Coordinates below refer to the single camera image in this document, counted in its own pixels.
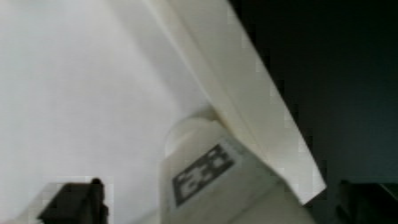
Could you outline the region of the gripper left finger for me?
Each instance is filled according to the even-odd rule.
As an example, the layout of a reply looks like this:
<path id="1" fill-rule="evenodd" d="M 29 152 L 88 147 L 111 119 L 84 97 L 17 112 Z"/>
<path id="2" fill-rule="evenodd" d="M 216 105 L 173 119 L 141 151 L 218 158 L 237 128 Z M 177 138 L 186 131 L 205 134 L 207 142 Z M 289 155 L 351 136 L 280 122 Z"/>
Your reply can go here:
<path id="1" fill-rule="evenodd" d="M 42 224 L 108 224 L 104 185 L 97 178 L 88 183 L 65 183 L 37 215 Z"/>

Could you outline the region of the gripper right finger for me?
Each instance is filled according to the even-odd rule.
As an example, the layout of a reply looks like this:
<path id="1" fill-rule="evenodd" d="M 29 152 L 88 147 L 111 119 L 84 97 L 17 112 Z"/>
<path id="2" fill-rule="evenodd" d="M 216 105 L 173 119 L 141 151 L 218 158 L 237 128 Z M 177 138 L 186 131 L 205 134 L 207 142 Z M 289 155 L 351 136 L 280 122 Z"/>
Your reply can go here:
<path id="1" fill-rule="evenodd" d="M 337 224 L 398 224 L 398 183 L 339 182 Z"/>

